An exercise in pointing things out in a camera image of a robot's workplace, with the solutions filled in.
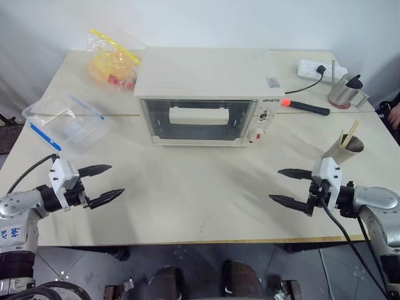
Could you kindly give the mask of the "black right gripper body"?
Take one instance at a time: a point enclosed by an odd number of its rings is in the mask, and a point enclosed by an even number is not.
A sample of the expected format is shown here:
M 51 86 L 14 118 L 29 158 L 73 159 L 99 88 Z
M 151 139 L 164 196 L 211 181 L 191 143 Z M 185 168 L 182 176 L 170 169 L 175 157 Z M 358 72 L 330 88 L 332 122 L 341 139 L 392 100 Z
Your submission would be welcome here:
M 329 202 L 329 182 L 323 179 L 320 184 L 312 182 L 307 199 L 308 216 L 313 215 L 314 208 L 327 208 Z

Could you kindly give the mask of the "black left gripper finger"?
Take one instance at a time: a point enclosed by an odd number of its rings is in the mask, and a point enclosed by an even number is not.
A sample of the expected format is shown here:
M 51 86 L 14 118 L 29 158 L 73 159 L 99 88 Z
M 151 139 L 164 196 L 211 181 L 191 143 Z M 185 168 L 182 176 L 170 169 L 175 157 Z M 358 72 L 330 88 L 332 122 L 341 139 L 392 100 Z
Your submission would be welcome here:
M 124 192 L 124 189 L 115 189 L 115 190 L 112 190 L 112 191 L 108 191 L 108 192 L 102 193 L 96 199 L 90 199 L 88 201 L 88 207 L 90 209 L 96 209 L 96 208 L 98 208 L 100 206 L 103 206 L 103 205 L 105 205 L 107 203 L 110 203 L 111 201 L 113 201 L 114 199 L 119 197 L 123 192 Z
M 79 173 L 80 178 L 85 178 L 85 177 L 96 176 L 96 175 L 101 174 L 111 168 L 112 168 L 111 165 L 97 164 L 97 165 L 87 166 L 87 167 L 78 169 L 78 173 Z

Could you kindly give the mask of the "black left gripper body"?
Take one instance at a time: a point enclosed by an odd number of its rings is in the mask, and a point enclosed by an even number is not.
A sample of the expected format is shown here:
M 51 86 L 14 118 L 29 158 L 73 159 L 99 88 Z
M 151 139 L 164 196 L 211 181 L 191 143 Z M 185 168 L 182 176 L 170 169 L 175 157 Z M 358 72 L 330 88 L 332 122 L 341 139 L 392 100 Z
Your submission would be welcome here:
M 67 189 L 64 197 L 69 207 L 82 206 L 83 208 L 89 207 L 89 198 L 86 196 L 84 185 L 81 181 L 77 181 L 72 189 Z

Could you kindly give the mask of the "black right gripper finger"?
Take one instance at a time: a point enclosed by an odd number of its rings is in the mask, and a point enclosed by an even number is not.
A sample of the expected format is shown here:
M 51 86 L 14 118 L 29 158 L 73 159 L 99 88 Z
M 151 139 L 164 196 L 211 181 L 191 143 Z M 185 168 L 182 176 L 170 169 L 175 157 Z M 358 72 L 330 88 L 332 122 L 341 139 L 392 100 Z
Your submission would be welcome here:
M 289 178 L 294 178 L 294 179 L 306 179 L 312 181 L 312 171 L 308 170 L 303 170 L 303 169 L 280 169 L 278 171 L 279 174 L 282 174 L 284 176 L 287 176 Z
M 284 195 L 276 195 L 276 194 L 270 194 L 269 197 L 275 201 L 276 203 L 287 207 L 289 209 L 294 209 L 297 211 L 301 211 L 304 214 L 309 214 L 309 208 L 308 205 L 305 202 L 300 202 L 295 200 L 292 197 L 284 196 Z

